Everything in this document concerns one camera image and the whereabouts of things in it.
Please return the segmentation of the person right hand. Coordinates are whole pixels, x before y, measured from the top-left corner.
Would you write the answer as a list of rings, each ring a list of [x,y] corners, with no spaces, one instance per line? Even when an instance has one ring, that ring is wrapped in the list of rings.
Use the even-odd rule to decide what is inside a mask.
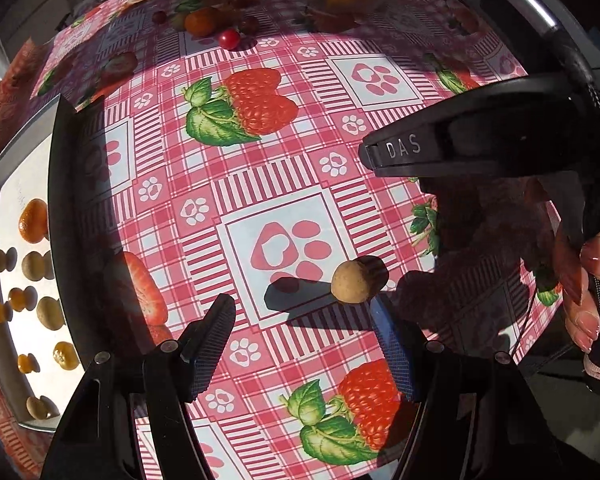
[[[572,341],[589,354],[600,336],[600,315],[590,287],[590,276],[600,280],[600,232],[574,249],[562,226],[559,226],[554,245],[554,271],[562,284],[562,304],[566,314],[565,326]]]

